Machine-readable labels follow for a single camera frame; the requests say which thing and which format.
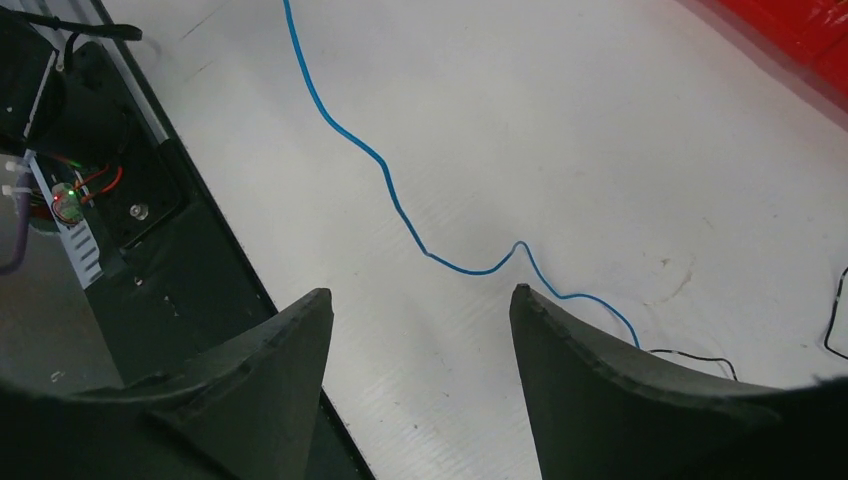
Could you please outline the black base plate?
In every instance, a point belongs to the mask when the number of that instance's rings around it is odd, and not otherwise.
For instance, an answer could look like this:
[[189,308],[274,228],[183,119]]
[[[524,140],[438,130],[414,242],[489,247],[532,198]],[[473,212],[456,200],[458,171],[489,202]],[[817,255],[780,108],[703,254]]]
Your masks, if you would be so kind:
[[[101,2],[94,19],[1,10],[1,149],[16,159],[18,234],[30,201],[55,221],[122,389],[252,329],[276,308]],[[321,389],[305,475],[371,471]]]

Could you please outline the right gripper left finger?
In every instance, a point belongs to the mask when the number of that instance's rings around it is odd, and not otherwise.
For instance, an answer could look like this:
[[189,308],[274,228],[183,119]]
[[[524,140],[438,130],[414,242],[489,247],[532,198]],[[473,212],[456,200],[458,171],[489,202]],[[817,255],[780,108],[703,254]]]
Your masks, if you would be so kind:
[[5,479],[301,479],[333,327],[317,288],[132,386],[57,395],[1,385]]

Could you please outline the red plastic bin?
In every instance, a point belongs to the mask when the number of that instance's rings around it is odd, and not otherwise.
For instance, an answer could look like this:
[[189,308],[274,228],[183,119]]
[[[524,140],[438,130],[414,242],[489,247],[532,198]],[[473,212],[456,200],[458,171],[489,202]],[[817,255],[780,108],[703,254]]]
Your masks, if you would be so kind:
[[719,4],[812,75],[847,109],[847,3],[722,0]]

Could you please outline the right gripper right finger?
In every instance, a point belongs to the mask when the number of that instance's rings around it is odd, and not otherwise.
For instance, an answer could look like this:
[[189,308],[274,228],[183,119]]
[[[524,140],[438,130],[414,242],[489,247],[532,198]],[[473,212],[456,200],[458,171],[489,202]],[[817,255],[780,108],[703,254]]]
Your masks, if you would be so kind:
[[640,350],[518,285],[509,318],[546,479],[843,479],[847,381],[775,389]]

